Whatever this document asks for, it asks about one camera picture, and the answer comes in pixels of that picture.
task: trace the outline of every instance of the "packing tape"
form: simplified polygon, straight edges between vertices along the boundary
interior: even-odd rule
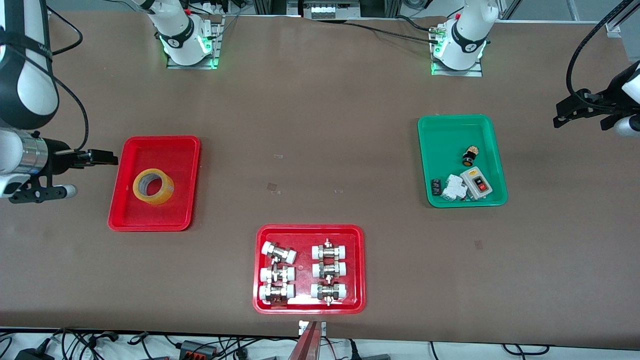
[[[153,195],[147,194],[149,184],[155,180],[162,180],[160,190]],[[173,195],[173,180],[168,177],[162,170],[156,168],[148,168],[136,176],[133,181],[133,194],[136,197],[151,205],[164,204]]]

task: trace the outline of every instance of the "green tray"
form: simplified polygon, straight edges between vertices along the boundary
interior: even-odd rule
[[[507,202],[502,163],[495,142],[493,124],[485,115],[435,115],[418,120],[418,137],[422,153],[422,168],[427,198],[436,208],[466,208],[473,206],[500,206]],[[442,189],[449,174],[460,175],[469,168],[462,165],[467,147],[480,150],[474,166],[486,177],[493,191],[481,200],[448,201],[431,194],[431,180],[440,179]]]

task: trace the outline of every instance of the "white floor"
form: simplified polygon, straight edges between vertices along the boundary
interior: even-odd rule
[[[14,334],[11,335],[13,343],[9,351],[2,357],[2,360],[15,359],[18,351],[25,348],[37,348],[46,337],[51,334]],[[122,335],[116,343],[109,340],[100,340],[96,351],[105,360],[146,360],[142,345],[128,345],[127,341],[131,339],[131,335]],[[53,356],[56,360],[62,360],[61,345],[59,344],[61,336],[56,337],[58,342],[51,341],[47,349],[47,354]],[[170,336],[173,342],[181,342],[191,340],[200,343],[208,343],[218,341],[218,338],[204,338],[192,336]],[[68,348],[72,344],[73,337],[67,335],[65,346]],[[337,341],[333,344],[336,359],[347,357],[351,359],[351,346],[349,341],[344,339],[332,339]],[[416,341],[380,341],[380,340],[355,340],[358,345],[360,356],[373,356],[380,354],[389,354],[392,359],[402,360],[418,360],[418,359],[434,359],[433,353],[427,342]],[[179,350],[162,336],[149,336],[145,343],[152,357],[168,356],[171,360],[178,360]],[[7,342],[0,343],[0,353],[4,350]],[[322,341],[323,346],[320,351],[320,359],[334,360],[333,354],[326,344]],[[261,360],[268,357],[276,356],[278,359],[288,359],[295,342],[291,340],[268,341],[262,340],[256,344],[250,345],[248,349],[249,360]],[[506,353],[500,345],[496,344],[472,344],[472,343],[435,343],[436,353],[440,360],[464,359],[464,360],[519,360],[520,357],[512,356]],[[525,352],[539,352],[541,347],[523,347]],[[79,359],[79,350],[76,350],[73,359]],[[83,359],[89,360],[91,355],[85,352]],[[627,360],[640,359],[639,351],[630,350],[605,350],[590,348],[566,348],[552,347],[548,353],[542,356],[527,356],[528,359],[535,360]]]

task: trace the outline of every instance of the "small black component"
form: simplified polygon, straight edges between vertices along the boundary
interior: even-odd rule
[[[431,194],[433,196],[442,195],[442,184],[440,179],[431,179]]]
[[[247,360],[249,354],[247,353],[245,348],[239,348],[236,350],[236,357],[238,360]]]
[[[474,160],[476,159],[476,156],[478,155],[478,148],[475,146],[470,146],[467,148],[467,151],[465,151],[464,155],[462,156],[462,165],[465,165],[466,167],[471,167],[474,165]]]
[[[47,354],[39,354],[34,348],[26,348],[20,350],[18,355],[15,356],[15,360],[55,360],[53,356]]]

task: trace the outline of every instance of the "brown table surface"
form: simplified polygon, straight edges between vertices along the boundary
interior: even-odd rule
[[[78,186],[74,199],[0,202],[0,325],[292,336],[298,320],[322,319],[337,338],[640,348],[639,142],[595,119],[551,121],[592,25],[496,24],[484,77],[452,78],[429,74],[423,43],[287,17],[240,18],[216,71],[166,70],[144,15],[67,15],[85,41],[54,71],[87,107],[89,148],[199,136],[193,222],[111,231],[116,167],[57,177]],[[74,41],[60,21],[51,28],[55,46]],[[627,65],[620,40],[599,33],[575,86],[602,90]],[[73,146],[82,119],[61,98],[41,130]],[[504,206],[426,202],[417,119],[457,113],[493,120]],[[274,223],[362,227],[366,308],[256,313],[255,234]]]

